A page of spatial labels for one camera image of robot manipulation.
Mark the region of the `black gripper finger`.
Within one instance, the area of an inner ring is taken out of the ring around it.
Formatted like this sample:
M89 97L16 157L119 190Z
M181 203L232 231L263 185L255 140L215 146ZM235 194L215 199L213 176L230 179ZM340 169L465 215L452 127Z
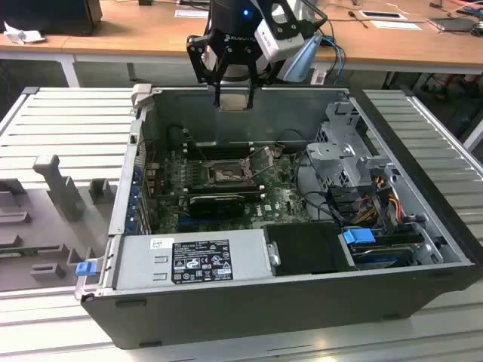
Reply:
M202 59L202 55L208 48L216 56L215 63L211 69L205 65ZM214 87L214 106L219 108L221 81L229 65L230 46L221 44L216 40L214 34L191 35L187 39L186 50L198 82Z
M253 107L255 90L261 85L261 80L257 71L256 60L252 56L246 56L246 65L249 74L249 88L248 88L248 100L246 109Z

